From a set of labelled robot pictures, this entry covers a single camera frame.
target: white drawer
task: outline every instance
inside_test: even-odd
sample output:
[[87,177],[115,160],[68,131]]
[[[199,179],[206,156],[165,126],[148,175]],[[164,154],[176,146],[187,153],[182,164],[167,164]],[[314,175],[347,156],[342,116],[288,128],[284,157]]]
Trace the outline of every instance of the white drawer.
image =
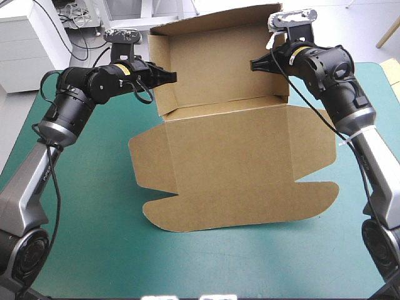
[[0,42],[37,38],[38,35],[29,20],[0,22]]
[[53,69],[48,57],[0,61],[0,85],[7,93],[37,90],[44,73]]
[[0,42],[0,61],[42,58],[47,56],[39,39]]

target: wooden table leg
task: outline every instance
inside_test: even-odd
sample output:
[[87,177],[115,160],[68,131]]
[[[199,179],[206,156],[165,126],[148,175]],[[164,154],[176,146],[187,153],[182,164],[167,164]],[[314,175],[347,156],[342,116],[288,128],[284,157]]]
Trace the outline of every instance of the wooden table leg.
[[384,36],[377,42],[376,47],[379,49],[386,43],[386,41],[392,36],[392,34],[396,31],[400,26],[400,16],[395,20],[395,22],[390,26],[389,30],[386,31]]

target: cardboard flap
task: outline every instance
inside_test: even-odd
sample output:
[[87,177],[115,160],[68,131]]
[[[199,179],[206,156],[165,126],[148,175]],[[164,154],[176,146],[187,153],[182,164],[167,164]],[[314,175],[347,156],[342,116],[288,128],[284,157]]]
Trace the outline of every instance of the cardboard flap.
[[179,194],[294,181],[286,106],[165,125]]
[[250,68],[250,60],[267,53],[267,19],[279,8],[244,7],[153,28],[164,35],[149,36],[151,59],[178,76],[155,89],[159,114],[265,96],[283,96],[286,103],[289,88],[281,75]]
[[311,218],[325,211],[339,188],[333,182],[270,184],[256,189],[197,192],[144,204],[156,226],[176,232],[276,223]]
[[268,16],[280,11],[281,8],[281,4],[276,3],[219,11],[201,17],[193,17],[154,27],[151,29],[151,34],[175,36],[178,34],[211,31],[252,23],[264,23],[266,25]]
[[[297,180],[335,161],[335,134],[311,109],[290,105],[286,108],[293,177]],[[325,110],[319,112],[329,120]]]
[[246,100],[230,101],[200,106],[179,108],[163,116],[164,121],[178,121],[183,119],[229,114],[250,109],[267,108],[271,106],[284,106],[282,98],[277,96],[258,97]]
[[[148,36],[150,60],[165,70],[171,71],[169,58],[169,39],[166,36]],[[157,101],[157,110],[160,116],[178,108],[173,84],[163,84],[153,89]]]
[[129,150],[138,185],[170,193],[178,192],[163,124],[132,138]]

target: white cable zip tie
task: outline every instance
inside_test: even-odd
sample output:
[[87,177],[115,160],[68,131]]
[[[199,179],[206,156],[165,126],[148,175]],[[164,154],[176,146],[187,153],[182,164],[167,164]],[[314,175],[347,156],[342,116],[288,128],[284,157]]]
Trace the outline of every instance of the white cable zip tie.
[[367,127],[361,128],[359,131],[353,133],[351,136],[349,136],[343,142],[340,142],[339,146],[343,146],[343,145],[346,145],[346,144],[350,143],[351,140],[354,139],[356,136],[360,135],[361,133],[365,133],[366,131],[369,131],[371,129],[376,129],[376,126],[375,125],[371,125],[371,126],[367,126]]

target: electrical cable on floor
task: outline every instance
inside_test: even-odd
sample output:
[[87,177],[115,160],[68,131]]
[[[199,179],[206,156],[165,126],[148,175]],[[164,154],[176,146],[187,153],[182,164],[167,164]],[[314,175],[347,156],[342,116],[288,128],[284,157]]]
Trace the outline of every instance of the electrical cable on floor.
[[47,15],[47,17],[50,19],[52,25],[54,26],[54,28],[56,29],[58,36],[60,37],[62,43],[64,44],[64,47],[68,50],[68,52],[71,54],[72,57],[76,58],[78,61],[85,61],[89,58],[89,49],[87,49],[88,44],[86,43],[86,40],[84,39],[84,43],[86,45],[86,57],[85,58],[80,58],[77,57],[76,55],[73,54],[73,52],[71,50],[69,50],[67,44],[65,43],[63,37],[61,36],[61,33],[59,32],[56,24],[54,23],[53,19],[51,19],[51,16],[49,15],[49,13],[46,11],[46,9],[42,6],[42,4],[40,4],[37,0],[32,0],[33,2],[35,2],[38,6],[40,6],[40,8],[44,11],[44,13]]
[[[300,98],[317,114],[317,116],[322,120],[322,122],[331,131],[333,131],[337,136],[339,136],[339,138],[341,138],[343,141],[345,141],[346,138],[336,128],[334,128],[333,126],[330,125],[330,123],[324,118],[324,116],[306,99],[306,97],[304,97],[304,95],[301,93],[301,91],[299,91],[299,89],[289,79],[289,76],[285,73],[285,71],[283,71],[282,67],[279,65],[278,61],[276,60],[273,49],[271,49],[270,53],[271,53],[272,59],[274,60],[276,66],[278,67],[279,71],[281,72],[281,74],[283,75],[283,77],[285,78],[287,83],[290,84],[290,86],[295,90],[295,92],[300,96]],[[361,159],[361,155],[358,153],[357,149],[354,148],[354,146],[353,146],[353,144],[351,144],[351,142],[348,142],[347,145],[349,146],[349,148],[353,152],[354,156],[356,157],[358,168],[359,168],[359,170],[361,172],[362,185],[364,186],[364,191],[365,191],[365,194],[366,194],[366,197],[367,197],[368,205],[371,208],[372,216],[374,217],[374,220],[376,221],[376,223],[377,223],[379,229],[381,230],[382,234],[385,235],[383,225],[379,221],[378,214],[376,213],[376,211],[375,211],[375,209],[373,207],[372,201],[371,201],[371,195],[369,193],[366,172],[365,172],[365,169],[364,169],[363,161]],[[396,255],[394,255],[394,257],[396,258],[397,263],[400,264],[400,261],[399,261],[398,257]]]
[[98,64],[99,60],[100,60],[101,57],[104,55],[104,53],[106,53],[106,52],[109,51],[110,49],[111,49],[110,47],[107,47],[106,49],[104,49],[104,50],[100,53],[100,55],[99,55],[99,56],[96,58],[96,60],[94,61],[92,68],[96,67],[96,65]]

